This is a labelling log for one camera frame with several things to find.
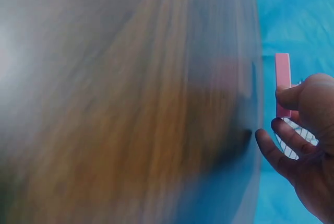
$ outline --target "blue cloth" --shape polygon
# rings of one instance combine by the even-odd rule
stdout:
[[[292,82],[313,73],[334,76],[334,0],[257,0],[263,40],[264,128],[275,116],[274,54],[290,53]],[[321,223],[294,188],[263,159],[255,224]]]

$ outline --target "pink rectangular piece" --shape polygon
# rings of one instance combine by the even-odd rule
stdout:
[[[277,53],[275,55],[276,87],[291,87],[290,56],[288,53]],[[290,118],[291,111],[284,109],[276,102],[276,117]]]

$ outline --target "wood grain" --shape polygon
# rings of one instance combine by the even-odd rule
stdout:
[[[0,0],[2,223],[251,223],[255,0]]]

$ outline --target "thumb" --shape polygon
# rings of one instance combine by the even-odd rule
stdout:
[[[277,102],[285,109],[298,110],[299,97],[303,88],[303,83],[292,88],[278,87],[276,90]]]

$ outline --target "hand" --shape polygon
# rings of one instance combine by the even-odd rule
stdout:
[[[294,186],[297,196],[323,223],[334,223],[334,78],[309,76],[299,86],[278,89],[279,104],[293,110],[291,120],[319,140],[317,146],[303,139],[282,119],[274,119],[274,132],[299,156],[285,156],[266,131],[255,133],[257,144],[273,166]]]

